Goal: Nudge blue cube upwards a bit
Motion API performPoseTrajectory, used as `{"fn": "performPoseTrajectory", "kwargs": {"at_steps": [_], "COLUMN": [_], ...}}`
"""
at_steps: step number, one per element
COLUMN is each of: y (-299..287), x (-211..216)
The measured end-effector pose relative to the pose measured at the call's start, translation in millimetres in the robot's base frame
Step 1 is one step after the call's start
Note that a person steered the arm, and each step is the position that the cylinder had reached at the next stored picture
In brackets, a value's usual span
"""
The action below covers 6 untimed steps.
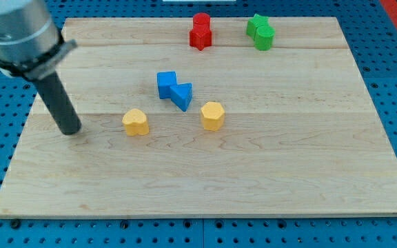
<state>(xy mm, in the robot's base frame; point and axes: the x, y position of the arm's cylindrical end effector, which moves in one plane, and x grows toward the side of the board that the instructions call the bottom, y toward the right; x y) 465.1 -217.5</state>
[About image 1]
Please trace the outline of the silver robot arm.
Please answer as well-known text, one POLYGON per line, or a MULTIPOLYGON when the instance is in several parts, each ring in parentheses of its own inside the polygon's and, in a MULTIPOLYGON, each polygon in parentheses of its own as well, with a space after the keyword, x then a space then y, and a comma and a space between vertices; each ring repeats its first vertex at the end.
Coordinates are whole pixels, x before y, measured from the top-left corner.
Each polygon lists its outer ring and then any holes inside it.
POLYGON ((65 41, 41 0, 0 0, 0 70, 33 83, 62 134, 76 134, 81 121, 56 72, 75 40, 65 41))

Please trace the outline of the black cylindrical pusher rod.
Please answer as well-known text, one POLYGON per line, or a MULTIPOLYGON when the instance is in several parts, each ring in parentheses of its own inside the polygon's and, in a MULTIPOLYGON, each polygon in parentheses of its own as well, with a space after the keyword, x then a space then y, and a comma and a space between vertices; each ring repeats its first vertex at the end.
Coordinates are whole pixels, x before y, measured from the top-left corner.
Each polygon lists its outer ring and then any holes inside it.
POLYGON ((33 84, 60 132, 76 134, 81 129, 81 121, 57 73, 35 80, 33 84))

